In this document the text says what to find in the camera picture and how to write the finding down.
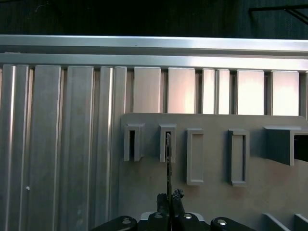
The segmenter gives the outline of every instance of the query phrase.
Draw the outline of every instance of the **metal frame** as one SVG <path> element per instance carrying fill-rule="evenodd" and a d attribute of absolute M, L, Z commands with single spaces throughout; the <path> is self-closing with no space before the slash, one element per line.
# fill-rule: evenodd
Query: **metal frame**
<path fill-rule="evenodd" d="M 242 38 L 177 38 L 118 36 L 40 36 L 0 35 L 0 52 L 147 54 L 249 54 L 302 55 L 308 51 L 308 40 L 242 39 Z"/>
<path fill-rule="evenodd" d="M 308 40 L 0 35 L 0 63 L 308 71 Z"/>

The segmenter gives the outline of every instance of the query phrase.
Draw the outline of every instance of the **metal wall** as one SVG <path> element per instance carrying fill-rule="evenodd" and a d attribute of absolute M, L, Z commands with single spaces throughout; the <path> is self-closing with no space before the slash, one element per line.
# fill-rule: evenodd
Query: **metal wall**
<path fill-rule="evenodd" d="M 7 51 L 0 230 L 118 216 L 125 113 L 308 116 L 307 41 L 0 36 Z"/>

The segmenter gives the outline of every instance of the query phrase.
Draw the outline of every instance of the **gray bracket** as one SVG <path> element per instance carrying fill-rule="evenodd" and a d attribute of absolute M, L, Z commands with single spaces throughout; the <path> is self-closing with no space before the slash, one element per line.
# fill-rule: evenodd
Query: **gray bracket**
<path fill-rule="evenodd" d="M 294 230 L 295 231 L 307 231 L 308 230 L 308 219 L 303 217 L 301 214 L 294 215 Z"/>
<path fill-rule="evenodd" d="M 294 166 L 295 136 L 308 136 L 308 130 L 301 127 L 268 126 L 266 130 L 267 158 Z"/>
<path fill-rule="evenodd" d="M 124 161 L 129 161 L 134 156 L 134 161 L 143 157 L 142 139 L 144 124 L 128 124 L 124 126 Z"/>
<path fill-rule="evenodd" d="M 188 185 L 203 184 L 204 131 L 201 128 L 187 129 L 187 169 Z"/>
<path fill-rule="evenodd" d="M 287 227 L 285 227 L 281 222 L 279 222 L 275 217 L 271 214 L 264 214 L 266 219 L 266 231 L 290 231 Z"/>
<path fill-rule="evenodd" d="M 176 153 L 176 124 L 160 124 L 160 162 L 166 161 L 166 133 L 171 133 L 171 162 L 175 163 L 175 153 Z"/>
<path fill-rule="evenodd" d="M 230 182 L 232 186 L 246 186 L 250 156 L 249 131 L 229 129 Z"/>

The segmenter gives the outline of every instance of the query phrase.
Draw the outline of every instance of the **dark background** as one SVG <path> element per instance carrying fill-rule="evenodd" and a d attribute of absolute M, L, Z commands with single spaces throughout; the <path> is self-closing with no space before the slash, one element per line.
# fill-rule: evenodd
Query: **dark background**
<path fill-rule="evenodd" d="M 308 0 L 53 1 L 62 16 L 47 0 L 1 3 L 0 34 L 308 39 L 308 26 L 286 12 L 248 13 Z"/>

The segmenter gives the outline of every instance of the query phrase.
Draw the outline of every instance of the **screw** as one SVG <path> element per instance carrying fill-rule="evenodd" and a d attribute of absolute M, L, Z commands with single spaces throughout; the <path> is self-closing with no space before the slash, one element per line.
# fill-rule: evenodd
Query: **screw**
<path fill-rule="evenodd" d="M 122 221 L 122 224 L 130 224 L 130 220 L 128 218 L 124 218 L 124 220 Z"/>
<path fill-rule="evenodd" d="M 227 225 L 227 222 L 225 220 L 218 220 L 217 223 L 219 225 Z"/>
<path fill-rule="evenodd" d="M 160 215 L 159 213 L 157 213 L 154 217 L 155 217 L 155 218 L 162 218 L 163 216 Z"/>
<path fill-rule="evenodd" d="M 185 217 L 186 219 L 192 218 L 192 216 L 191 216 L 189 213 L 185 213 L 185 214 L 184 214 L 184 217 Z"/>

